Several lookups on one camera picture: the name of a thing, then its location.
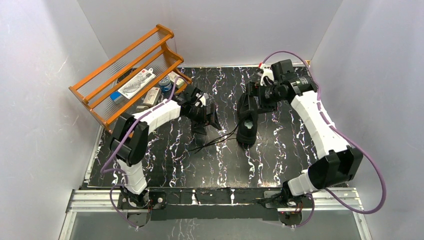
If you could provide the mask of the black mesh shoe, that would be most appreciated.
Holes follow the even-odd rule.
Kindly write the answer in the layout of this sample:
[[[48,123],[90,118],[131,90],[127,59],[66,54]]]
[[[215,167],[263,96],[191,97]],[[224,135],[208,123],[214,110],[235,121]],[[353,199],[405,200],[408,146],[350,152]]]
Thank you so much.
[[[244,148],[251,148],[257,139],[258,131],[258,112],[256,110],[237,111],[238,129],[236,140]]]

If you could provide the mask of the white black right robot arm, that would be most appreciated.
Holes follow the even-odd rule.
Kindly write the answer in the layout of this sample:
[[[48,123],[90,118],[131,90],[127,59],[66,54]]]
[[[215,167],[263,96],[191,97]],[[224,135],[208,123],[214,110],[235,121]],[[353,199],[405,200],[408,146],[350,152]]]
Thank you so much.
[[[310,77],[287,78],[281,75],[276,83],[263,85],[249,82],[237,104],[239,119],[236,140],[243,148],[256,142],[260,114],[275,112],[278,102],[286,101],[304,123],[316,148],[318,160],[295,178],[285,181],[274,199],[295,207],[302,196],[327,187],[351,181],[360,166],[363,154],[341,137],[318,100],[318,89]]]

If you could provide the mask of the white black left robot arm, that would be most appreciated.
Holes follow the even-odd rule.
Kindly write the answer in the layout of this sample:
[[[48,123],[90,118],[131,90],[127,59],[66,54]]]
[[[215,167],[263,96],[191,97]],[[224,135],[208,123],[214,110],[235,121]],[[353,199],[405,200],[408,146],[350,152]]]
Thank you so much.
[[[124,176],[120,190],[124,198],[135,208],[150,203],[148,183],[142,159],[148,149],[149,135],[162,125],[186,117],[191,121],[192,133],[205,135],[207,126],[221,130],[216,105],[208,103],[208,95],[189,84],[178,94],[172,94],[156,106],[140,113],[123,113],[118,117],[109,139],[112,152]]]

